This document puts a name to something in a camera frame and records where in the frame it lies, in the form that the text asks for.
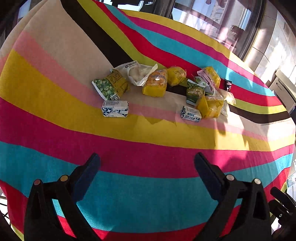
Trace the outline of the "colourful striped tablecloth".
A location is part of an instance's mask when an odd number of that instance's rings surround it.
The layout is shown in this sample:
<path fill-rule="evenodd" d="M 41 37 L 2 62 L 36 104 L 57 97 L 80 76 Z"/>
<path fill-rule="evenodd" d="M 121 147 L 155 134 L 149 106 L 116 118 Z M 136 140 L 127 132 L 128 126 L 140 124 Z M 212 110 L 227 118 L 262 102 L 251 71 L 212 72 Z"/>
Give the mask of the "colourful striped tablecloth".
<path fill-rule="evenodd" d="M 163 97 L 130 86 L 126 118 L 106 118 L 92 80 L 138 61 L 211 66 L 230 80 L 228 116 L 180 117 L 186 88 Z M 177 21 L 98 1 L 41 1 L 1 47 L 1 188 L 24 232 L 33 182 L 57 180 L 97 153 L 102 161 L 78 207 L 103 240 L 192 240 L 217 206 L 194 167 L 202 152 L 238 180 L 281 188 L 295 123 L 278 98 L 219 42 Z"/>

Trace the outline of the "clear nougat packet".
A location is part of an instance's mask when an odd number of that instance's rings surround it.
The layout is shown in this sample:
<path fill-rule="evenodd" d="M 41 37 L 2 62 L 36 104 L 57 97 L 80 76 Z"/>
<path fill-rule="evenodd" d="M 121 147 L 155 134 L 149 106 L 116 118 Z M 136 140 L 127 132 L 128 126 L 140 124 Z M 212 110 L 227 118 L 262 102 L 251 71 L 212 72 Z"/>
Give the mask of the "clear nougat packet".
<path fill-rule="evenodd" d="M 234 95 L 231 92 L 228 92 L 228 91 L 223 90 L 223 89 L 218 89 L 218 92 L 223 97 L 223 99 L 225 101 L 227 101 L 228 104 L 236 105 L 236 100 L 234 98 Z"/>

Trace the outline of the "white printer box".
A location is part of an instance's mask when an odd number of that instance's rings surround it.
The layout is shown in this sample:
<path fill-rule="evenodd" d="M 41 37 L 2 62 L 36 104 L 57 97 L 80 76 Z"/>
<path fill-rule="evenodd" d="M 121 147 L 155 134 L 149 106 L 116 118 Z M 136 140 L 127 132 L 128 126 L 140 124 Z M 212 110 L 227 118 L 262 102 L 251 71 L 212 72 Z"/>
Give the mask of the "white printer box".
<path fill-rule="evenodd" d="M 279 69 L 275 72 L 275 79 L 269 89 L 274 92 L 287 112 L 291 114 L 295 109 L 295 85 Z"/>

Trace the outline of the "white translucent pastry packet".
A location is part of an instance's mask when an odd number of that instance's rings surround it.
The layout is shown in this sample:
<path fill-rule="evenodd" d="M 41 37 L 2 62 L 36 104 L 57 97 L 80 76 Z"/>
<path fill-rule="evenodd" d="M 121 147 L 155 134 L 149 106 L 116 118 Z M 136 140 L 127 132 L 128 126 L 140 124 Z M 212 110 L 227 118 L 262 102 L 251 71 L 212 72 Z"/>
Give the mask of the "white translucent pastry packet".
<path fill-rule="evenodd" d="M 135 86 L 144 86 L 149 75 L 156 71 L 158 64 L 154 66 L 148 66 L 138 63 L 138 61 L 132 61 L 117 66 L 115 69 Z"/>

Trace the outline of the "pink wrapper snack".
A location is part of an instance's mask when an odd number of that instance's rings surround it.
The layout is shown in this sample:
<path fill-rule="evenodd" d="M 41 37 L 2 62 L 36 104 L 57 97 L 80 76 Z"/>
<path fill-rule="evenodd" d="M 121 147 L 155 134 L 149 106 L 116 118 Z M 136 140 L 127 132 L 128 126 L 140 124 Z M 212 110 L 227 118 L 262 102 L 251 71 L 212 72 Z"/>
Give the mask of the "pink wrapper snack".
<path fill-rule="evenodd" d="M 207 73 L 207 71 L 204 69 L 197 71 L 197 76 L 205 82 L 206 84 L 205 92 L 208 95 L 214 95 L 216 88 L 215 88 L 214 82 L 210 78 L 210 75 Z"/>

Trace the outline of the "dark green snack packet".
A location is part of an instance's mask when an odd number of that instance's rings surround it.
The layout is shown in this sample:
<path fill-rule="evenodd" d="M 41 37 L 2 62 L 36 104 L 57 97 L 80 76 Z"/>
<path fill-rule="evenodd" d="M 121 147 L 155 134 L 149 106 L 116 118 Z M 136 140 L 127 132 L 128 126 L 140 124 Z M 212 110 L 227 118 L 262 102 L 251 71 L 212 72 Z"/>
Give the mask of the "dark green snack packet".
<path fill-rule="evenodd" d="M 187 80 L 186 103 L 195 106 L 205 94 L 205 85 Z"/>

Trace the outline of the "yellow packet on pink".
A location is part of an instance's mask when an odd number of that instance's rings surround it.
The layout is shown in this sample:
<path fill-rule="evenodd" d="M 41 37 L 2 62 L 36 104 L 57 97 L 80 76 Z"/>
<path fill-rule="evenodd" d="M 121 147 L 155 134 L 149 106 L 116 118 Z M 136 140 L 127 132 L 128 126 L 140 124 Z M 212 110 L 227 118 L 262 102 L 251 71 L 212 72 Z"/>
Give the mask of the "yellow packet on pink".
<path fill-rule="evenodd" d="M 208 66 L 208 67 L 203 68 L 203 70 L 208 75 L 208 77 L 212 80 L 212 82 L 214 83 L 215 87 L 216 88 L 219 88 L 220 82 L 221 82 L 221 78 L 217 74 L 217 72 L 215 71 L 215 69 L 212 66 Z"/>

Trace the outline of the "yellow clear cake packet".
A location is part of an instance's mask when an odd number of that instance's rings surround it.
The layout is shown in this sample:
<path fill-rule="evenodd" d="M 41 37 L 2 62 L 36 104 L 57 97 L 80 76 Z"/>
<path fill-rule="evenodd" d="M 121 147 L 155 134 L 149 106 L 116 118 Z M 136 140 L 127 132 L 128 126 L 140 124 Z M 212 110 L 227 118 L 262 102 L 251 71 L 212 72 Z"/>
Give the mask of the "yellow clear cake packet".
<path fill-rule="evenodd" d="M 218 118 L 224 105 L 222 96 L 204 95 L 197 101 L 195 108 L 203 119 Z"/>

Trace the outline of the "orange bread snack packet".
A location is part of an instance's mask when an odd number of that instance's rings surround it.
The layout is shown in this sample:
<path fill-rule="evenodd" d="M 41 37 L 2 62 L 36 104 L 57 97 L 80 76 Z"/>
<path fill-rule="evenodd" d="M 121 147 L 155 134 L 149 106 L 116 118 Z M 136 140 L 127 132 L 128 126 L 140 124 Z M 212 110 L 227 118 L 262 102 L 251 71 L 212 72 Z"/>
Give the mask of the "orange bread snack packet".
<path fill-rule="evenodd" d="M 142 89 L 142 93 L 151 97 L 163 97 L 166 93 L 167 83 L 167 70 L 156 70 L 149 75 Z"/>

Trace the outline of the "white blue candy packet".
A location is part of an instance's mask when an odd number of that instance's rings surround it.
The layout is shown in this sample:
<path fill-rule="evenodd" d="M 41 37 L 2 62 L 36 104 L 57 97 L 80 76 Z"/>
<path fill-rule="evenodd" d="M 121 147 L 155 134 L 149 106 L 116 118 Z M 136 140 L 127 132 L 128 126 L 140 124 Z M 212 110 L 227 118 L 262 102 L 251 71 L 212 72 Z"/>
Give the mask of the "white blue candy packet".
<path fill-rule="evenodd" d="M 129 103 L 124 100 L 106 100 L 102 105 L 102 114 L 107 118 L 126 118 L 129 113 Z"/>

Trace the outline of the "white blue small packet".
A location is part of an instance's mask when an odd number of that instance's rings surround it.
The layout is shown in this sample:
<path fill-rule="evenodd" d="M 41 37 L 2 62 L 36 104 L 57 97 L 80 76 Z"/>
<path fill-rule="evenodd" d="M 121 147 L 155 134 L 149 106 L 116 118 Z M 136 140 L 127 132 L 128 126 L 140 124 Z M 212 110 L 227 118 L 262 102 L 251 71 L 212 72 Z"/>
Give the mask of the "white blue small packet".
<path fill-rule="evenodd" d="M 189 120 L 197 123 L 202 119 L 201 113 L 197 109 L 188 106 L 182 107 L 180 116 L 184 120 Z"/>

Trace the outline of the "green pea snack packet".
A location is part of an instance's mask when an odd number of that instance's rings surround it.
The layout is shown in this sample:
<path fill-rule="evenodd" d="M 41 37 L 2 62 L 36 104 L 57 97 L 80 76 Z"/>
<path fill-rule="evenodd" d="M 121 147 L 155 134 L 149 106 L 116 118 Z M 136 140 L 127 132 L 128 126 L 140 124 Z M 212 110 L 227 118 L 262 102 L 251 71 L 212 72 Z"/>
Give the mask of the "green pea snack packet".
<path fill-rule="evenodd" d="M 129 82 L 116 69 L 103 79 L 93 80 L 92 85 L 104 100 L 120 100 L 130 90 Z"/>

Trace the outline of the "black red snack packet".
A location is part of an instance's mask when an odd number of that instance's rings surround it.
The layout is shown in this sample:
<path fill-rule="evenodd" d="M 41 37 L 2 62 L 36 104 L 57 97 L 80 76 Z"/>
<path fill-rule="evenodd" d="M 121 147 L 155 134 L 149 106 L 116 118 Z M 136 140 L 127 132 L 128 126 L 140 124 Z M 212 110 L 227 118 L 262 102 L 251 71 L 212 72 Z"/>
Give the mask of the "black red snack packet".
<path fill-rule="evenodd" d="M 226 90 L 227 92 L 231 92 L 231 88 L 232 88 L 232 81 L 224 79 L 224 90 Z"/>

